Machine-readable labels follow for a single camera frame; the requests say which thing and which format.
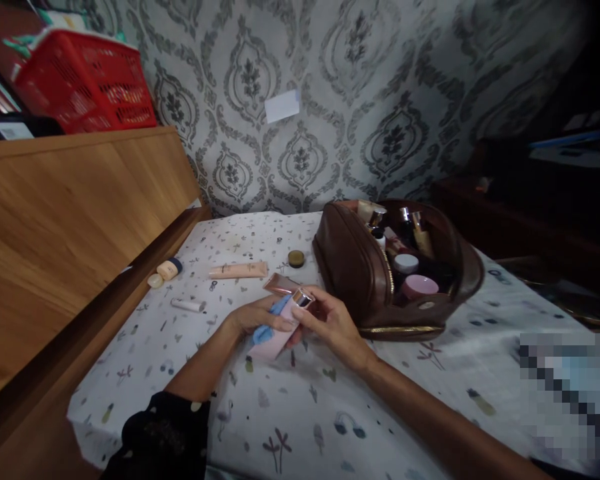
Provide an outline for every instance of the small white tube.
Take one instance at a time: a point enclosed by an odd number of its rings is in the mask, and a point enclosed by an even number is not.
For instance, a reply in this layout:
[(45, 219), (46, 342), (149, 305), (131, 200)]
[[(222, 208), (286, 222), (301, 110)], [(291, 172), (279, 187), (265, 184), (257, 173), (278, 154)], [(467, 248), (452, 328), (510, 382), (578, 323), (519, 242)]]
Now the small white tube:
[(171, 299), (171, 306), (176, 308), (182, 308), (182, 310), (189, 310), (192, 312), (200, 313), (205, 309), (207, 302), (187, 302), (182, 299)]

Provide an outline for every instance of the wallpaper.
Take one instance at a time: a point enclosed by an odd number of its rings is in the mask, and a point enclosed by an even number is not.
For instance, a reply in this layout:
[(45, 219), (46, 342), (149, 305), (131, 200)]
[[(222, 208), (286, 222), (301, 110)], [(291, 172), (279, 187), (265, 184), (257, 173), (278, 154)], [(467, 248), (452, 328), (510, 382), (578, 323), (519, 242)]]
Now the wallpaper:
[[(520, 132), (585, 38), (576, 0), (55, 0), (141, 52), (216, 215), (426, 197)], [(301, 92), (267, 124), (264, 100)]]

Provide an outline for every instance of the red basket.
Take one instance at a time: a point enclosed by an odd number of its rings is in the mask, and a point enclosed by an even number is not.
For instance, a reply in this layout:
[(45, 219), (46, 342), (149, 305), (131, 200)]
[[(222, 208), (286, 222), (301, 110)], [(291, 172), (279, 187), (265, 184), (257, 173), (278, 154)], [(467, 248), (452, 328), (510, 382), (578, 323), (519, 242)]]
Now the red basket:
[(66, 133), (156, 126), (140, 54), (96, 35), (52, 30), (15, 84)]

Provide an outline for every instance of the wooden headboard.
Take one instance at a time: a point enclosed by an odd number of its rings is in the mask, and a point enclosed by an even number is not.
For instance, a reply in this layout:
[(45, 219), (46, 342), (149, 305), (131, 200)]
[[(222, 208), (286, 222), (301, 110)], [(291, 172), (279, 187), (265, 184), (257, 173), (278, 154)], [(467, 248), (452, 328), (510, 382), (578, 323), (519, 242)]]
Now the wooden headboard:
[(71, 393), (199, 197), (173, 127), (0, 142), (0, 478), (83, 468)]

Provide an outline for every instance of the leather pouch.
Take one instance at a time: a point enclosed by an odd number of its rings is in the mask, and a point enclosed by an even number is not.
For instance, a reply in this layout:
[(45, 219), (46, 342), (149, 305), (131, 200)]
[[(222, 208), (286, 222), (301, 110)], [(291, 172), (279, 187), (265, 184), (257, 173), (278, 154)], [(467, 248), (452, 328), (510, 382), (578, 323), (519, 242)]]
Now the leather pouch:
[(401, 199), (379, 202), (387, 209), (387, 224), (398, 231), (399, 210), (422, 212), (436, 259), (455, 268), (448, 293), (435, 293), (398, 307), (393, 302), (393, 275), (380, 245), (357, 214), (357, 201), (325, 205), (313, 239), (313, 252), (326, 290), (342, 300), (364, 338), (422, 341), (445, 330), (447, 318), (484, 279), (484, 267), (474, 248), (440, 210)]

